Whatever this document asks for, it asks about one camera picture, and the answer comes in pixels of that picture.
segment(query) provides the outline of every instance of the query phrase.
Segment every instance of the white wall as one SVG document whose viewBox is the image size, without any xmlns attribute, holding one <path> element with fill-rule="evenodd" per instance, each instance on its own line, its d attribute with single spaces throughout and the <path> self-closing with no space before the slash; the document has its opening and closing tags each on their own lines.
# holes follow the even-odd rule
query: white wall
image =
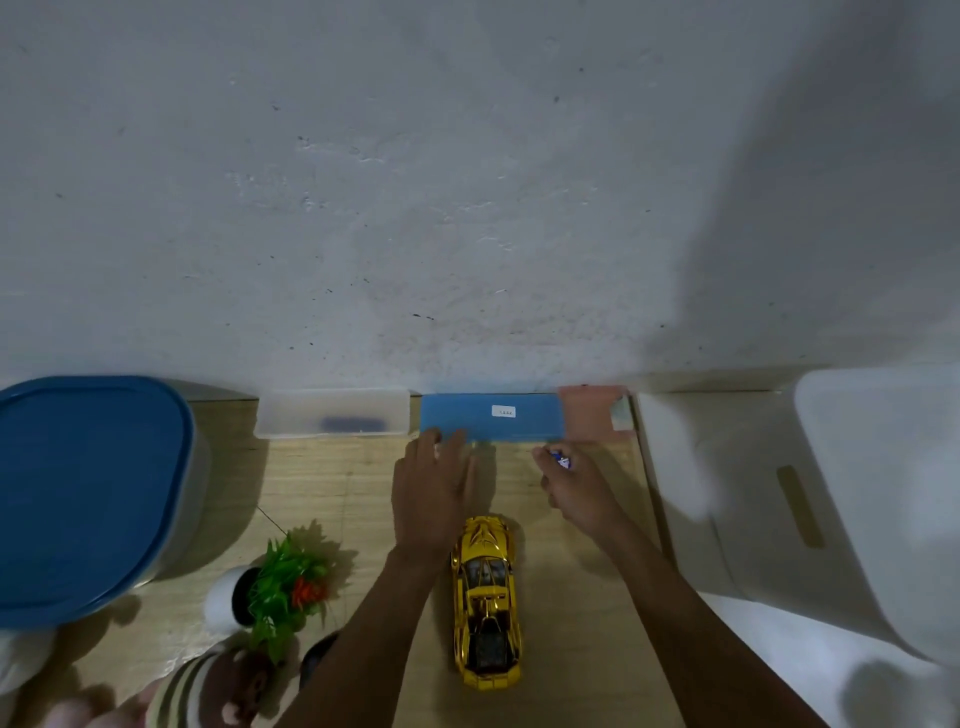
<svg viewBox="0 0 960 728">
<path fill-rule="evenodd" d="M 0 379 L 960 356 L 951 0 L 6 0 Z"/>
</svg>

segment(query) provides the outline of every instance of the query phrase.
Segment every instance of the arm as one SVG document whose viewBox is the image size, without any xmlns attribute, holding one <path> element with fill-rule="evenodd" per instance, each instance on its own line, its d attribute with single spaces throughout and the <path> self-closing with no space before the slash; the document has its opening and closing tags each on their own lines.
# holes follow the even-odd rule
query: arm
<svg viewBox="0 0 960 728">
<path fill-rule="evenodd" d="M 566 444 L 551 449 L 570 458 L 570 470 L 534 449 L 550 504 L 616 565 L 686 724 L 826 728 L 663 558 L 593 461 Z"/>
<path fill-rule="evenodd" d="M 473 482 L 457 432 L 427 430 L 394 467 L 396 546 L 336 643 L 277 728 L 386 728 L 394 722 L 410 645 L 423 606 L 461 534 Z"/>
</svg>

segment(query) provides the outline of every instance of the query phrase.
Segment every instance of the green leaves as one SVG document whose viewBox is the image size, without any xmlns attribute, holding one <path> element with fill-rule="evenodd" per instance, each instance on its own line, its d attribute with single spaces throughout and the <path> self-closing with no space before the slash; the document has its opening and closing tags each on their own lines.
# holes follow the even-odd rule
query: green leaves
<svg viewBox="0 0 960 728">
<path fill-rule="evenodd" d="M 277 663 L 283 659 L 287 644 L 306 624 L 306 617 L 325 605 L 310 604 L 295 609 L 291 593 L 297 579 L 317 581 L 328 574 L 326 562 L 295 545 L 290 534 L 283 541 L 267 542 L 267 555 L 249 594 L 254 624 L 251 642 L 254 648 L 266 644 L 267 654 Z"/>
</svg>

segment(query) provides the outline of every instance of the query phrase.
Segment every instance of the clear plastic box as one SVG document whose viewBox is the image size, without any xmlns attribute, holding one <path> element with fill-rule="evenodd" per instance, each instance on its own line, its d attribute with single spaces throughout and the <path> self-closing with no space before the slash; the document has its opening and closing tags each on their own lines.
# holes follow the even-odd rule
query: clear plastic box
<svg viewBox="0 0 960 728">
<path fill-rule="evenodd" d="M 406 389 L 288 389 L 260 398 L 253 434 L 264 440 L 296 437 L 406 435 Z"/>
</svg>

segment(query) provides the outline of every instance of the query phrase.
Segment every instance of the hand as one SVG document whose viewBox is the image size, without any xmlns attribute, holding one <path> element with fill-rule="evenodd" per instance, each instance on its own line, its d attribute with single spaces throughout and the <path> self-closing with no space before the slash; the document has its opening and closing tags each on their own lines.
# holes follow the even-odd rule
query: hand
<svg viewBox="0 0 960 728">
<path fill-rule="evenodd" d="M 570 458 L 570 470 L 554 460 L 549 450 Z M 607 479 L 590 457 L 569 443 L 533 449 L 534 462 L 543 473 L 540 486 L 554 508 L 594 541 L 605 529 L 627 518 L 613 497 Z"/>
<path fill-rule="evenodd" d="M 394 465 L 394 530 L 397 549 L 442 564 L 464 530 L 473 491 L 473 456 L 462 456 L 467 434 L 459 429 L 440 445 L 440 431 L 411 440 Z"/>
</svg>

